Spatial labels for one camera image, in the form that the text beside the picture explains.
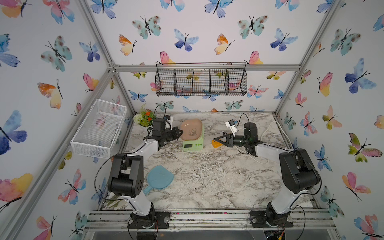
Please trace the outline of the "pink bowl on scale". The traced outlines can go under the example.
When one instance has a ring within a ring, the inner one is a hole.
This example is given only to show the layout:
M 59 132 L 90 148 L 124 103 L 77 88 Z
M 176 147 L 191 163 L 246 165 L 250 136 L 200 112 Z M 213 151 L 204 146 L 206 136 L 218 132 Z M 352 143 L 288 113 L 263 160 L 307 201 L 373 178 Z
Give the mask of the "pink bowl on scale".
M 183 131 L 183 141 L 198 140 L 203 134 L 203 123 L 199 119 L 189 119 L 182 122 L 180 130 Z

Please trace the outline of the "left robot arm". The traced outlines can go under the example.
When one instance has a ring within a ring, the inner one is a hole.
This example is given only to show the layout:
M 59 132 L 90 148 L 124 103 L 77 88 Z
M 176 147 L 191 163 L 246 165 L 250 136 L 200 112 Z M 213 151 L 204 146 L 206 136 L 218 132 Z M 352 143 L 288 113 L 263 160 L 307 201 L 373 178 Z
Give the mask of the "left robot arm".
M 166 128 L 166 119 L 155 119 L 143 142 L 132 152 L 116 154 L 108 179 L 108 191 L 128 201 L 136 216 L 150 215 L 153 204 L 143 192 L 144 162 L 161 147 L 178 140 L 184 131 Z

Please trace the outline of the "orange power strip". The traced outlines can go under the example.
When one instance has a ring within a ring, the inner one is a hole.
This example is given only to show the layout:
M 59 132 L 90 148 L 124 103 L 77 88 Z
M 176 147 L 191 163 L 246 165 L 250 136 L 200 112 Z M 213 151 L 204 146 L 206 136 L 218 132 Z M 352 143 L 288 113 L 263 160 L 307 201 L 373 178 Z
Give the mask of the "orange power strip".
M 214 149 L 217 149 L 217 148 L 220 148 L 221 146 L 223 146 L 223 144 L 221 144 L 220 142 L 217 142 L 215 140 L 212 140 L 212 146 Z

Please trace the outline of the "white mesh wall basket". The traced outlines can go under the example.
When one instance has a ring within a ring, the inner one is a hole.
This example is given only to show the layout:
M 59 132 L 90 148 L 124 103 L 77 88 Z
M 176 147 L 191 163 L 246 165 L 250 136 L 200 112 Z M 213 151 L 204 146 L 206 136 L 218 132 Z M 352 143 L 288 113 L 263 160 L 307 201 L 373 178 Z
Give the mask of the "white mesh wall basket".
M 71 140 L 73 153 L 108 159 L 126 114 L 127 107 L 97 99 Z

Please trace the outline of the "green electronic kitchen scale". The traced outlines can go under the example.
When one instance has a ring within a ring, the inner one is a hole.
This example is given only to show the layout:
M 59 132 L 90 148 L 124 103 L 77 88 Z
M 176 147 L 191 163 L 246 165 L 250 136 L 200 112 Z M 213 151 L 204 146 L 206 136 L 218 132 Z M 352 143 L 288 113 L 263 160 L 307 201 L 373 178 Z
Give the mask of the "green electronic kitchen scale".
M 182 149 L 183 151 L 201 151 L 204 148 L 204 127 L 203 134 L 198 140 L 194 141 L 183 141 Z

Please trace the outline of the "potted plant white pot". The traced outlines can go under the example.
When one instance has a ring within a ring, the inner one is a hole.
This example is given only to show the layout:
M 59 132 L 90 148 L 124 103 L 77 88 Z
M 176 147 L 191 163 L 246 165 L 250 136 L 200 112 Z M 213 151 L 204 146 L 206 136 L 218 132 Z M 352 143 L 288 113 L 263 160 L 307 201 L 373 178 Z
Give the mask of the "potted plant white pot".
M 146 104 L 143 104 L 140 110 L 134 115 L 133 121 L 136 125 L 142 128 L 145 134 L 147 134 L 148 128 L 153 126 L 156 118 L 155 113 L 152 110 L 147 109 Z

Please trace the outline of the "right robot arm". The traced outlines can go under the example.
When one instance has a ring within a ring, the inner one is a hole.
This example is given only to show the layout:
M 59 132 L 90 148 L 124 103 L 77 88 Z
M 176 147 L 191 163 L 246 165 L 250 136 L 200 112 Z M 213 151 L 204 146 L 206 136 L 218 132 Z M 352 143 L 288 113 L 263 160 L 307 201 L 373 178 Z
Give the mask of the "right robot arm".
M 226 125 L 231 133 L 214 138 L 215 142 L 228 148 L 244 147 L 246 154 L 277 162 L 281 168 L 283 186 L 277 197 L 268 204 L 267 213 L 278 216 L 289 213 L 301 195 L 308 194 L 321 182 L 320 174 L 306 150 L 284 149 L 261 141 L 254 123 L 244 124 L 243 135 L 235 134 L 234 121 L 228 121 Z

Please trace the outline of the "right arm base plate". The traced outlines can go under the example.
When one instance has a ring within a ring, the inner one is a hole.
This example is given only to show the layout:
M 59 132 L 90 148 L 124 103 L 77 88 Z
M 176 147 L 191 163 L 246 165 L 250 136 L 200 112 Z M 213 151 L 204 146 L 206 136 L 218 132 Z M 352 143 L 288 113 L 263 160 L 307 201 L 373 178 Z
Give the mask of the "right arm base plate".
M 279 215 L 276 214 L 273 210 L 250 211 L 249 222 L 253 228 L 292 228 L 294 224 L 292 221 L 288 221 L 289 217 L 290 212 Z

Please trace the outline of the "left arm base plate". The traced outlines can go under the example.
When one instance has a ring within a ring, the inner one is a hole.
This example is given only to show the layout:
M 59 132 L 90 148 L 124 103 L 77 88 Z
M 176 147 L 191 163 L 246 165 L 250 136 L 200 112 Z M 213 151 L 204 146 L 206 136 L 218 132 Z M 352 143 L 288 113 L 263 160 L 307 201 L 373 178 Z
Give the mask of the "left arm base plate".
M 128 222 L 129 229 L 148 229 L 157 226 L 159 229 L 168 229 L 171 221 L 171 213 L 167 211 L 157 211 L 151 208 L 147 216 L 130 214 Z

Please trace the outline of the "aluminium front rail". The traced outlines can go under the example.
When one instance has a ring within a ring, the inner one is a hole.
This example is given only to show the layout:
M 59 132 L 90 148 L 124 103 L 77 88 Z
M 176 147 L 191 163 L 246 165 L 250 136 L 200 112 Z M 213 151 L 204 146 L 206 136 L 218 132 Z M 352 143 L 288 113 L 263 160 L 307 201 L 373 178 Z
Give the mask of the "aluminium front rail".
M 155 223 L 142 225 L 131 219 L 130 211 L 94 211 L 86 224 L 89 232 L 126 230 L 334 230 L 336 225 L 323 209 L 296 209 L 282 224 L 268 224 L 264 211 L 258 210 L 160 210 Z

